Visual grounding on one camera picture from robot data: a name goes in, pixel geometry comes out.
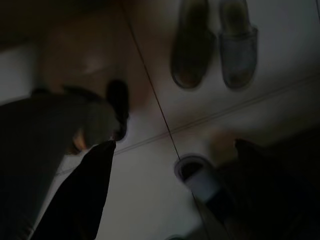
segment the white floor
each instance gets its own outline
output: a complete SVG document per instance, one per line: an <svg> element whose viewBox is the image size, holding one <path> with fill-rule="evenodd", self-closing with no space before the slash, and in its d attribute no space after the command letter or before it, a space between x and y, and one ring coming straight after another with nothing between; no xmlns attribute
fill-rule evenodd
<svg viewBox="0 0 320 240"><path fill-rule="evenodd" d="M175 85L169 63L180 2L122 0L89 20L71 23L78 27L72 31L82 52L73 55L59 39L49 45L57 49L56 59L68 59L63 65L45 59L51 68L56 66L41 73L49 85L59 78L98 94L111 78L126 79L129 85L128 135L116 148L98 240L165 240L199 229L206 232L208 225L203 225L191 193L174 176L178 156L201 154L219 165L234 154L234 136L267 145L320 122L320 22L315 0L247 0L251 22L259 29L258 66L252 85L240 92L224 85L218 49L198 89L185 91ZM217 2L210 0L215 33ZM108 44L102 51L105 59L92 59L96 53L88 48L97 36L90 33L90 24L82 27L87 22L105 31L100 36L105 41L98 45ZM68 36L68 29L60 34ZM6 88L0 88L0 101L28 94L35 61L30 46L1 53L0 83ZM58 66L63 70L53 77L50 73ZM65 158L42 212L81 159ZM227 238L217 224L206 230L204 239Z"/></svg>

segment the house slipper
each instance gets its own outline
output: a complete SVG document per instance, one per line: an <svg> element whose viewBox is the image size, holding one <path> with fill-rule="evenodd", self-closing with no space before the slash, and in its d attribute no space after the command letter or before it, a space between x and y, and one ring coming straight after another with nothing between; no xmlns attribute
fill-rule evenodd
<svg viewBox="0 0 320 240"><path fill-rule="evenodd" d="M208 29L208 0L183 0L170 70L183 89L197 87L213 56L216 36Z"/></svg>
<svg viewBox="0 0 320 240"><path fill-rule="evenodd" d="M221 224L235 213L234 198L218 172L204 157L182 157L175 164L174 173Z"/></svg>
<svg viewBox="0 0 320 240"><path fill-rule="evenodd" d="M223 80L237 90L251 82L257 66L258 29L249 20L246 0L220 0L219 49Z"/></svg>

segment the gray pants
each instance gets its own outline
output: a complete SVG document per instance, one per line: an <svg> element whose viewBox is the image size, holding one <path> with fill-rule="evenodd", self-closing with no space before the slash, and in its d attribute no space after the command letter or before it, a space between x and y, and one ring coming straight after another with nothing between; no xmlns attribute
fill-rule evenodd
<svg viewBox="0 0 320 240"><path fill-rule="evenodd" d="M1 106L0 239L27 240L34 231L51 182L79 129L88 132L93 145L107 140L116 124L110 107L77 96L37 96Z"/></svg>

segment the foot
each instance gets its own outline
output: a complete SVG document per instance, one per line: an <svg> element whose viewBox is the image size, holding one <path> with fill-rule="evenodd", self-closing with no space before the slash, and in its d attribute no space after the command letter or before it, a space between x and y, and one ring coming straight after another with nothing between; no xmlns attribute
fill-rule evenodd
<svg viewBox="0 0 320 240"><path fill-rule="evenodd" d="M129 90L122 80L111 81L106 88L106 100L113 107L120 128L116 131L114 140L122 140L127 133L127 121L129 118Z"/></svg>

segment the grout line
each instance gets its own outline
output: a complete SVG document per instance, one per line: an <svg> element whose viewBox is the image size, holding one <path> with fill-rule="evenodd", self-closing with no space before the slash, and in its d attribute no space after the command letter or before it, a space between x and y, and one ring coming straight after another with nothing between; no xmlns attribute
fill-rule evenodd
<svg viewBox="0 0 320 240"><path fill-rule="evenodd" d="M140 50L140 48L139 48L138 41L137 41L136 36L135 36L135 34L134 34L134 31L133 31L133 27L132 27L132 25L130 24L129 17L127 16L126 11L125 11L125 9L124 9L124 7L123 7L123 5L122 5L121 3L120 3L120 6L121 6L121 9L122 9L123 15L124 15L124 17L125 17L125 20L126 20L126 22L127 22L127 24L128 24L128 27L129 27L129 29L130 29L130 32L131 32L133 41L134 41L134 43L135 43L135 46L136 46L136 48L137 48L137 51L138 51L138 53L139 53L140 59L141 59L141 61L142 61L142 63L143 63L143 67L144 67L144 70L145 70L145 72L146 72L146 75L147 75L147 78L148 78L148 80L149 80L149 83L150 83L150 85L151 85L151 88L152 88L153 94L154 94L154 96L155 96L156 102L157 102L157 104L158 104L158 106L159 106L159 108L160 108L160 111L161 111L161 114L162 114L162 117L163 117L165 126L166 126L166 128L167 128L167 130L168 130L168 133L169 133L169 136L170 136L170 138L171 138L171 142L172 142L172 144L173 144L173 147L174 147L176 156L177 156L177 158L178 158L178 161L180 161L180 155L179 155L178 149L177 149L177 147L176 147L174 138L173 138L172 133L171 133L171 131L170 131L170 128L169 128L168 122L167 122L167 120L166 120L165 114L164 114L164 112L163 112L163 109L161 108L161 105L160 105L158 96L157 96L157 94L156 94L156 90L155 90L154 84L153 84L152 81L151 81L151 77L150 77L150 74L149 74L149 72L148 72L148 69L147 69L145 60L144 60L144 58L143 58L143 55L142 55L142 53L141 53L141 50ZM197 212L198 212L198 214L199 214L199 216L200 216L201 223L202 223L202 227L203 227L204 230L205 230L206 238L207 238L208 240L210 240L210 235L209 235L209 232L208 232L208 229L207 229L207 226L206 226L204 217L202 216L201 211L200 211L200 208L199 208L199 206L198 206L198 204L197 204L196 197L194 196L193 193L191 193L191 194L192 194L193 202L194 202L194 204L195 204L195 206L196 206Z"/></svg>
<svg viewBox="0 0 320 240"><path fill-rule="evenodd" d="M245 102L240 103L238 105L231 106L231 107L229 107L229 108L227 108L227 109L225 109L225 110L223 110L221 112L207 115L206 117L197 119L197 120L195 120L193 122L190 122L190 123L185 124L183 126L177 127L177 128L175 128L175 129L173 129L171 131L164 132L164 133L161 133L161 134L156 135L154 137L148 138L146 140L137 142L137 143L135 143L133 145L130 145L128 147L125 147L125 148L122 148L122 149L120 149L118 151L115 151L114 155L122 154L122 153L130 151L132 149L141 147L141 146L143 146L145 144L149 144L149 143L155 142L155 141L157 141L159 139L167 137L168 135L171 137L171 141L173 141L173 139L172 139L172 135L173 134L177 134L177 133L179 133L181 131L184 131L186 129L190 129L190 128L193 128L195 126L200 126L200 125L206 124L208 122L214 121L216 119L223 118L223 117L226 117L228 115L232 115L232 113L237 112L237 111L241 111L243 108L249 107L249 106L251 106L253 104L258 104L260 102L263 102L265 100L268 100L268 99L272 98L272 96L277 96L279 94L285 93L285 92L290 91L292 89L296 89L299 86L305 86L305 85L308 85L308 84L312 84L313 82L318 81L318 79L317 79L318 76L319 76L318 74L315 74L313 76L310 76L307 79L303 79L303 80L294 82L294 83L292 83L290 85L287 85L287 86L284 86L284 87L279 88L277 90L274 90L272 92L266 93L263 96L249 99L248 101L245 101ZM175 144L173 144L173 145L175 147L175 152L176 152L176 154L178 156L178 159L180 159L180 156L178 154L179 152L178 152ZM59 172L59 170L58 170L58 173L56 175L63 175L64 173L69 173L70 171L73 171L74 169L75 169L75 167L70 168L70 169L65 170L65 171L61 171L61 172Z"/></svg>
<svg viewBox="0 0 320 240"><path fill-rule="evenodd" d="M170 139L171 139L171 141L172 141L172 144L173 144L173 147L174 147L175 153L176 153L176 155L177 155L178 159L180 160L180 156L179 156L179 153L178 153L177 147L176 147L176 145L175 145L174 139L173 139L173 137L172 137L172 134L171 134L171 131L170 131L170 128L169 128L168 122L167 122L167 120L166 120L166 117L165 117L164 111L163 111L163 109L161 108L161 105L160 105L160 102L159 102L158 96L157 96L157 94L156 94L156 90L155 90L154 84L153 84L153 83L152 83L152 81L151 81L151 77L150 77L149 71L148 71L148 69L147 69L147 66L146 66L145 60L144 60L143 55L142 55L142 53L141 53L141 50L140 50L140 48L139 48L139 44L138 44L138 41L137 41L136 35L135 35L135 33L134 33L134 30L133 30L132 25L130 24L130 19L129 19L129 17L128 17L128 16L127 16L127 14L126 14L125 8L124 8L124 6L123 6L123 4L122 4L122 3L120 3L120 7L121 7L122 13L123 13L123 15L124 15L125 21L126 21L126 23L127 23L128 27L129 27L129 30L130 30L131 36L132 36L132 38L133 38L133 41L134 41L134 44L135 44L136 49L137 49L137 51L138 51L138 54L139 54L139 56L140 56L140 59L141 59L141 61L142 61L142 63L143 63L143 68L144 68L144 71L145 71L146 76L147 76L147 78L148 78L148 81L149 81L149 83L150 83L150 85L151 85L151 88L152 88L153 94L154 94L154 96L155 96L155 100L156 100L156 102L157 102L157 104L158 104L158 106L159 106L159 108L160 108L161 115L162 115L162 117L163 117L163 120L164 120L165 126L166 126L166 128L167 128L167 130L168 130L168 133L169 133Z"/></svg>
<svg viewBox="0 0 320 240"><path fill-rule="evenodd" d="M257 96L257 97L254 97L252 99L248 99L244 102L241 102L239 104L236 104L236 105L233 105L233 106L230 106L228 108L225 108L224 110L220 111L220 112L215 112L215 113L212 113L212 114L209 114L205 117L202 117L202 118L198 118L197 120L194 120L192 122L189 122L185 125L182 125L182 126L179 126L179 127L176 127L174 129L171 130L171 133L172 134L176 134L176 133L179 133L183 130L186 130L186 129L189 129L189 128L193 128L195 126L199 126L199 125L202 125L202 124L205 124L207 122L210 122L212 120L215 120L215 119L219 119L221 117L225 117L225 116L228 116L236 111L240 111L246 107L249 107L251 105L254 105L254 104L257 104L257 103L260 103L260 102L263 102L265 100L268 100L270 98L272 98L273 96L278 96L280 94L283 94L283 93L286 93L290 90L293 90L293 89L296 89L297 87L301 87L301 86L305 86L305 85L308 85L308 84L311 84L313 82L317 82L319 81L318 77L319 74L315 74L313 76L310 76L310 77L307 77L307 78L304 78L302 80L299 80L299 81L296 81L294 83L291 83L289 85L286 85L286 86L283 86L283 87L280 87L276 90L273 90L273 91L270 91L264 95L260 95L260 96Z"/></svg>

